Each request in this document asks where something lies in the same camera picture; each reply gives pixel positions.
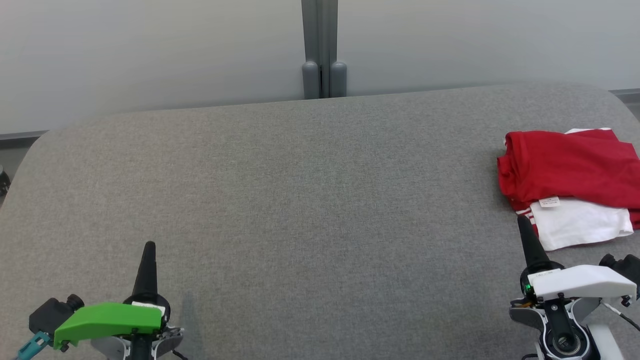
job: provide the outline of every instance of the folded clothes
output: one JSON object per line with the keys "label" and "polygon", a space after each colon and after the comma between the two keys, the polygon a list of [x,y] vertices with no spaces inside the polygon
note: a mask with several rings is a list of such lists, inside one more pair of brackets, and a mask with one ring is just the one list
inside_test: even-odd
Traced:
{"label": "folded clothes", "polygon": [[640,211],[640,159],[611,130],[517,131],[506,145],[499,183],[516,211],[552,196]]}
{"label": "folded clothes", "polygon": [[[572,129],[566,134],[577,132],[585,132],[579,135],[582,136],[582,138],[609,140],[620,143],[615,134],[608,128],[600,129],[599,131],[590,129]],[[552,134],[552,136],[557,134],[542,131],[537,133],[543,133],[543,135]],[[520,140],[523,137],[525,138],[525,141],[521,142]],[[516,145],[520,146],[517,149],[513,148],[514,138],[516,138]],[[586,182],[579,182],[580,188],[577,193],[593,195],[589,192],[587,184],[595,183],[596,181],[594,181],[594,177],[596,176],[599,176],[599,178],[596,179],[597,181],[603,181],[602,174],[607,174],[610,179],[604,179],[604,181],[609,182],[612,182],[612,179],[616,177],[615,172],[606,171],[608,168],[611,168],[608,167],[611,164],[603,161],[603,158],[606,158],[606,156],[612,156],[613,158],[618,159],[616,154],[600,152],[598,154],[600,157],[595,157],[591,156],[590,152],[579,152],[578,150],[581,150],[581,148],[575,146],[576,141],[573,141],[573,138],[560,138],[560,140],[553,139],[555,142],[541,143],[539,145],[548,146],[548,148],[543,149],[543,151],[538,151],[537,146],[533,146],[532,149],[531,147],[533,143],[526,142],[527,140],[537,141],[541,138],[544,138],[544,136],[538,136],[533,138],[535,140],[532,140],[532,138],[527,136],[510,136],[509,134],[507,140],[511,139],[511,141],[510,143],[505,141],[505,145],[507,145],[508,149],[507,154],[499,159],[499,172],[501,189],[503,189],[503,185],[507,186],[507,189],[509,189],[509,186],[517,188],[520,184],[530,186],[530,189],[532,188],[532,191],[529,193],[519,193],[517,189],[515,189],[516,191],[512,191],[510,193],[512,196],[510,197],[508,195],[508,198],[514,210],[516,210],[516,213],[519,215],[526,215],[532,224],[534,224],[534,228],[536,229],[540,242],[545,250],[556,250],[573,245],[606,241],[619,236],[628,236],[633,233],[633,229],[640,228],[640,209],[632,209],[630,212],[627,208],[613,208],[594,202],[576,199],[575,197],[562,197],[559,200],[552,201],[556,202],[553,207],[542,206],[542,204],[537,201],[542,198],[524,200],[526,199],[526,196],[541,196],[528,195],[530,193],[537,194],[536,192],[540,193],[541,191],[548,191],[551,192],[552,195],[555,195],[556,192],[559,192],[556,188],[563,189],[561,186],[558,186],[558,184],[564,184],[563,176],[566,177],[567,174],[569,176],[574,176],[575,172],[581,171],[581,168],[579,167],[580,165],[584,166],[584,168],[588,168],[589,170],[593,170],[595,168],[594,164],[587,164],[590,160],[601,161],[605,166],[600,167],[601,172],[592,174],[587,171],[586,175],[581,176],[580,178],[585,179]],[[578,140],[578,145],[584,145],[584,142],[581,141],[582,138],[576,139]],[[633,154],[628,153],[627,157],[640,163],[640,160],[638,160],[637,155],[635,154],[635,150],[633,150],[633,148],[631,149]],[[537,156],[547,156],[546,161],[543,162],[543,166],[540,166],[540,162],[543,159],[537,158]],[[571,156],[578,158],[578,162],[565,163],[563,166],[561,162],[557,160],[558,158],[566,159]],[[518,163],[518,159],[520,158],[526,158],[528,163]],[[540,169],[547,173],[542,173],[542,175],[533,174],[534,171]],[[518,177],[524,174],[526,174],[529,179],[534,179],[534,181],[546,181],[546,183],[531,183],[527,182],[522,177]],[[612,193],[615,196],[623,196],[623,194],[616,192]],[[516,196],[522,194],[524,194],[525,197],[516,198]]]}

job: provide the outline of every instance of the white wall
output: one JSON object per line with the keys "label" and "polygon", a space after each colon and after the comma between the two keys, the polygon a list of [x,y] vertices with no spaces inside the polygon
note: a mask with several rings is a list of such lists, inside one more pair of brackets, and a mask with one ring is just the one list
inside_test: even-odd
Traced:
{"label": "white wall", "polygon": [[0,134],[302,99],[300,0],[0,0]]}
{"label": "white wall", "polygon": [[527,79],[640,88],[638,0],[339,0],[348,95]]}

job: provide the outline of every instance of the clothing tag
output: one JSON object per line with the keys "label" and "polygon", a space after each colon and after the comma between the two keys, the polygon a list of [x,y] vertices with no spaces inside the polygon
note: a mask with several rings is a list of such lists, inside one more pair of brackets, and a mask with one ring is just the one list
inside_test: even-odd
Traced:
{"label": "clothing tag", "polygon": [[554,208],[560,206],[560,198],[557,196],[547,197],[546,199],[540,199],[539,203],[543,208]]}

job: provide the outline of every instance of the green robot arm part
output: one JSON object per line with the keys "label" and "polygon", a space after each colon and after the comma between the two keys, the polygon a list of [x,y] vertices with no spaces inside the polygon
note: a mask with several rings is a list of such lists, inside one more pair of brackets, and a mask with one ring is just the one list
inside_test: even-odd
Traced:
{"label": "green robot arm part", "polygon": [[159,331],[162,312],[154,307],[105,302],[78,309],[56,329],[53,349],[67,343],[122,334],[153,334]]}

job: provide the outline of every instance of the gray metal bracket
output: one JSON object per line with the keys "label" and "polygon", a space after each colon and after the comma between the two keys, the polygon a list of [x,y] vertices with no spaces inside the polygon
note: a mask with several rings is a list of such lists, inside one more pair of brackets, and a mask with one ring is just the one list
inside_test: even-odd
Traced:
{"label": "gray metal bracket", "polygon": [[346,64],[336,60],[338,0],[301,0],[305,99],[346,96]]}

